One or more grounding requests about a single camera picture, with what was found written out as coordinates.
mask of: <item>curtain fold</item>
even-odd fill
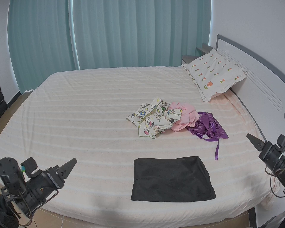
[[[81,69],[179,66],[208,43],[211,0],[73,0]]]
[[[80,69],[180,66],[182,55],[195,55],[209,40],[211,0],[69,3],[10,1],[8,42],[21,93],[55,72],[75,70],[76,54]]]
[[[11,0],[8,43],[21,93],[36,89],[53,73],[75,70],[68,1]]]

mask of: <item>floor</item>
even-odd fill
[[[32,93],[26,92],[22,94],[12,106],[6,110],[6,112],[0,118],[0,133],[14,114],[14,112],[21,106],[21,104],[27,99],[27,97]],[[38,228],[98,228],[98,226],[84,222],[78,219],[73,219],[67,216],[62,216],[57,213],[53,213],[44,209],[38,209],[34,214],[34,221]],[[20,224],[26,224],[27,218],[20,219]],[[35,222],[29,226],[30,228],[36,228]],[[224,219],[218,223],[211,223],[207,225],[192,226],[191,228],[246,228],[249,227],[249,214],[244,212],[233,219]]]

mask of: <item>bed frame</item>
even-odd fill
[[[265,140],[275,144],[285,134],[285,74],[260,55],[222,35],[216,50],[248,70],[231,90],[248,110]]]

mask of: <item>cartoon print shirt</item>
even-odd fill
[[[156,97],[150,104],[142,103],[127,120],[138,127],[139,136],[155,139],[157,134],[170,129],[181,118],[182,109],[168,108],[168,102]]]

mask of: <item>purple satin cloth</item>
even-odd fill
[[[200,117],[195,122],[195,127],[186,127],[186,129],[193,135],[197,135],[208,142],[218,141],[215,153],[215,160],[218,160],[219,139],[227,139],[229,137],[212,113],[198,112],[198,114],[200,114]],[[209,139],[203,138],[203,135],[207,135]]]

